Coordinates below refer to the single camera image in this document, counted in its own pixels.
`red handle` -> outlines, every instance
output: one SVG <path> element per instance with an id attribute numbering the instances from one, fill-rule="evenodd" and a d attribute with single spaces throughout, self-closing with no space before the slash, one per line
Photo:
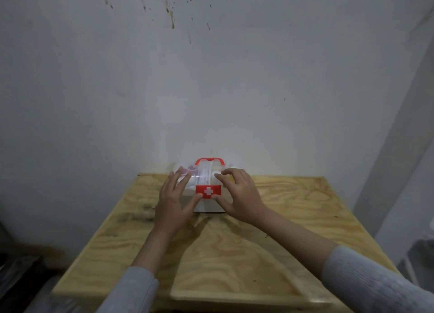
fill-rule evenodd
<path id="1" fill-rule="evenodd" d="M 198 165 L 201 160 L 207 160 L 207 161 L 219 160 L 220 164 L 224 165 L 223 159 L 220 159 L 219 157 L 201 157 L 199 160 L 196 161 L 194 165 Z"/>

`wooden board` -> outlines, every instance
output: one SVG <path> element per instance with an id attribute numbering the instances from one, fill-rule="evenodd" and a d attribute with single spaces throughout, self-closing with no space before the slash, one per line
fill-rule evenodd
<path id="1" fill-rule="evenodd" d="M 165 178 L 138 175 L 57 284 L 55 295 L 93 305 L 90 310 L 101 303 L 152 229 Z M 396 271 L 324 178 L 253 180 L 271 209 Z M 156 309 L 203 309 L 206 303 L 214 303 L 211 308 L 215 303 L 326 308 L 339 302 L 273 239 L 225 214 L 196 214 L 173 239 L 157 278 Z"/>

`gray sweater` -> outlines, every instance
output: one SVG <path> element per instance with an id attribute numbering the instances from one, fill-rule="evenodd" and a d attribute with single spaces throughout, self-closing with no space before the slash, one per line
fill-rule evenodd
<path id="1" fill-rule="evenodd" d="M 434 312 L 434 294 L 346 247 L 332 251 L 321 281 L 354 312 Z M 157 289 L 151 272 L 128 267 L 97 313 L 146 313 Z"/>

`wooden table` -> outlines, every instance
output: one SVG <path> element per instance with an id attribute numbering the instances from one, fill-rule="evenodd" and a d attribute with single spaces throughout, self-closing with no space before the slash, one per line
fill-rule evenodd
<path id="1" fill-rule="evenodd" d="M 96 310 L 152 229 L 165 179 L 138 175 L 54 295 L 73 297 L 86 311 Z M 396 271 L 324 178 L 253 180 L 271 209 Z M 348 310 L 273 239 L 225 214 L 196 214 L 173 239 L 157 278 L 155 310 Z"/>

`white cross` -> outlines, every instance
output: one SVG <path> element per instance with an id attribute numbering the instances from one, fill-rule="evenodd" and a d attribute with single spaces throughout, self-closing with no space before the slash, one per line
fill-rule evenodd
<path id="1" fill-rule="evenodd" d="M 207 189 L 204 190 L 204 192 L 205 192 L 205 194 L 208 195 L 208 196 L 210 196 L 211 194 L 214 193 L 214 191 L 213 191 L 210 187 L 207 187 Z"/>

